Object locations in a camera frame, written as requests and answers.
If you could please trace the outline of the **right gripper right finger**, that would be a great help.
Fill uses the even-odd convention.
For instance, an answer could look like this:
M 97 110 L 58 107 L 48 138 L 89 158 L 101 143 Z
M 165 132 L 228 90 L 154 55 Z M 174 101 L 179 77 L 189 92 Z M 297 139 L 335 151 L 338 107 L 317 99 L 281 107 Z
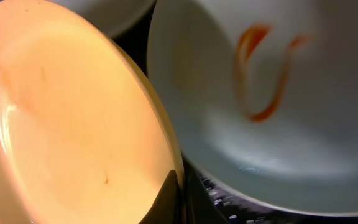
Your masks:
M 228 224 L 193 169 L 186 173 L 185 197 L 187 224 Z

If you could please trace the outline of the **light blue plate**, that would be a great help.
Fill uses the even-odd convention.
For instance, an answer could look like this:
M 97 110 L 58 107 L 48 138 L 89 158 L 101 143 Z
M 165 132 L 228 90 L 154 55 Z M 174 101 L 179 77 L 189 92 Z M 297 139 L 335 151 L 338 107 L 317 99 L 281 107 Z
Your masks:
M 266 207 L 358 216 L 358 0 L 158 0 L 147 63 L 202 173 Z
M 151 0 L 0 1 L 0 36 L 106 42 L 134 26 Z

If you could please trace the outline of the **light blue plate top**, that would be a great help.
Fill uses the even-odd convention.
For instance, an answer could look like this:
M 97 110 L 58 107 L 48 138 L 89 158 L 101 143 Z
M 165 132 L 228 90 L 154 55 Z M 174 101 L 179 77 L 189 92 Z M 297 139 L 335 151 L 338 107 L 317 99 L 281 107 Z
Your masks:
M 151 0 L 0 1 L 0 36 L 106 42 L 134 26 Z

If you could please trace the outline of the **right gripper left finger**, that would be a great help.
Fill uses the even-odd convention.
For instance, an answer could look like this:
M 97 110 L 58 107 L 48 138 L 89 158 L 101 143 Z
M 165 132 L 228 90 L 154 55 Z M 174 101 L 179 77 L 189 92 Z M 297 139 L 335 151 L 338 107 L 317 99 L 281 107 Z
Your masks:
M 152 207 L 139 224 L 181 224 L 181 193 L 174 170 L 171 170 Z

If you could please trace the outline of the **yellow plate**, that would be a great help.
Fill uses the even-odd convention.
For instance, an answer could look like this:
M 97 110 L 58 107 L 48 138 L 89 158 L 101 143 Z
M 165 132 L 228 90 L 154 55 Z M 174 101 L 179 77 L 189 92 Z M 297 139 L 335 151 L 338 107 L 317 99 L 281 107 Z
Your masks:
M 0 223 L 140 223 L 183 162 L 156 91 L 110 38 L 0 36 Z

